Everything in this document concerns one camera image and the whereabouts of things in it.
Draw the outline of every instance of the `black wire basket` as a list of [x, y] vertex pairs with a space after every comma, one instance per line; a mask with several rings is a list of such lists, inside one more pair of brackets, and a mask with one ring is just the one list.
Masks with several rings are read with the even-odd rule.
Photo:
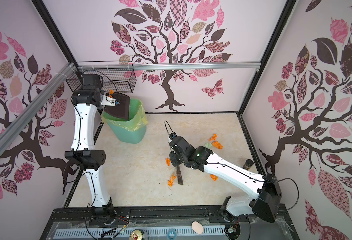
[[78, 67], [78, 71], [75, 71], [67, 78], [67, 83], [71, 88], [72, 92], [78, 89], [80, 85], [82, 85], [82, 75], [84, 73], [93, 73], [102, 77], [102, 90], [104, 90], [105, 92], [109, 92], [112, 89], [113, 91], [118, 93], [133, 93], [133, 89], [136, 85], [136, 76], [133, 70], [132, 61], [108, 62], [118, 62], [121, 67], [116, 67], [116, 65], [112, 65], [110, 67], [108, 67], [108, 65]]

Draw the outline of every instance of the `tree mural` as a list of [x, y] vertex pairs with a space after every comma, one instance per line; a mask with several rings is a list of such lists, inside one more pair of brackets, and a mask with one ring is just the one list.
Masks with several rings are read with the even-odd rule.
[[[9, 46], [1, 42], [0, 32], [0, 60], [8, 58], [5, 53]], [[39, 85], [48, 84], [52, 78], [50, 65], [39, 70], [37, 61], [32, 54], [27, 58], [24, 48], [14, 39], [7, 37], [9, 44], [15, 50], [14, 56], [0, 65], [0, 135], [11, 124], [12, 120], [22, 113], [23, 109], [32, 102], [32, 94], [39, 94]], [[17, 195], [17, 185], [30, 180], [36, 168], [55, 167], [62, 171], [63, 194], [68, 174], [76, 173], [71, 167], [73, 163], [66, 163], [60, 158], [44, 156], [42, 146], [49, 146], [48, 139], [54, 137], [49, 132], [51, 127], [60, 127], [64, 124], [59, 120], [65, 113], [68, 99], [60, 99], [64, 92], [62, 84], [40, 109], [35, 117], [28, 123], [20, 136], [22, 141], [7, 149], [0, 159], [7, 162], [0, 164], [3, 170], [0, 173], [2, 188]]]
[[[219, 29], [224, 21], [224, 12], [219, 6], [219, 0], [169, 0], [169, 11], [167, 0], [119, 0], [127, 7], [119, 10], [116, 16], [123, 17], [130, 24], [122, 25], [112, 21], [113, 31], [118, 40], [111, 41], [110, 49], [120, 56], [120, 63], [133, 61], [135, 64], [155, 63], [208, 63], [226, 62], [231, 54], [221, 53], [230, 42], [219, 42], [226, 29]], [[194, 9], [191, 20], [186, 19], [189, 11]], [[143, 13], [133, 9], [140, 7]], [[192, 28], [190, 21], [200, 19]], [[152, 84], [160, 83], [168, 98], [158, 108], [168, 106], [170, 110], [177, 112], [174, 106], [185, 106], [175, 99], [171, 90], [170, 81], [181, 80], [185, 77], [192, 81], [204, 78], [215, 73], [213, 69], [196, 69], [192, 72], [186, 70], [157, 70], [157, 71], [135, 71], [137, 77], [141, 76], [143, 82], [148, 80]], [[222, 93], [222, 81], [217, 82], [213, 88], [201, 89], [210, 97]]]
[[[276, 110], [272, 118], [277, 122], [279, 140], [273, 155], [261, 149], [260, 152], [267, 161], [265, 168], [275, 174], [282, 151], [292, 145], [292, 154], [298, 155], [299, 164], [308, 159], [310, 184], [315, 185], [318, 174], [317, 182], [324, 195], [351, 218], [348, 195], [352, 199], [352, 191], [345, 186], [352, 189], [352, 159], [344, 161], [337, 155], [352, 153], [352, 127], [346, 127], [352, 123], [352, 24], [350, 31], [348, 28], [346, 21], [332, 19], [330, 31], [338, 43], [329, 38], [314, 39], [317, 54], [310, 53], [305, 45], [295, 65], [288, 62], [283, 66], [283, 79], [268, 97]], [[343, 45], [341, 52], [336, 44]], [[317, 67], [318, 60], [324, 66], [321, 69]], [[317, 156], [319, 169], [313, 155]], [[324, 166], [339, 176], [325, 171]]]

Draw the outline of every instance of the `beige marble floor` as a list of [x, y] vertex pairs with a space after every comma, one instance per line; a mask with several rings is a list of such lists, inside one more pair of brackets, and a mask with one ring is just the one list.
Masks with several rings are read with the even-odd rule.
[[[223, 179], [213, 181], [209, 174], [180, 165], [184, 185], [175, 179], [168, 186], [175, 167], [166, 165], [169, 154], [167, 120], [179, 136], [195, 148], [203, 146], [213, 133], [224, 147], [211, 149], [223, 159], [242, 166], [252, 158], [236, 114], [150, 114], [144, 139], [138, 144], [118, 141], [104, 124], [96, 149], [106, 153], [104, 164], [108, 192], [114, 206], [213, 205], [222, 204], [227, 196], [245, 193]], [[257, 172], [255, 166], [250, 169]], [[70, 207], [92, 203], [86, 177], [77, 185]]]

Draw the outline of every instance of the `trash can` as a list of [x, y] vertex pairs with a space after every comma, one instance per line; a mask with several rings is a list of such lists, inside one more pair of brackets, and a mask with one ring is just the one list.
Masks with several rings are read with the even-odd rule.
[[113, 117], [104, 111], [102, 122], [108, 124], [121, 142], [127, 143], [141, 142], [147, 130], [146, 124], [148, 124], [143, 103], [135, 98], [131, 98], [129, 102], [128, 120]]

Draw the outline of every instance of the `butterfly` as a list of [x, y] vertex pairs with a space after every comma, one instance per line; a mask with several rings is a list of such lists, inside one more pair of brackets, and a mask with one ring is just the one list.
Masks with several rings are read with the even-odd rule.
[[223, 88], [222, 88], [223, 81], [222, 80], [223, 79], [218, 80], [213, 88], [202, 88], [201, 90], [203, 92], [207, 93], [208, 96], [210, 96], [213, 99], [213, 97], [216, 95], [216, 93], [223, 93]]

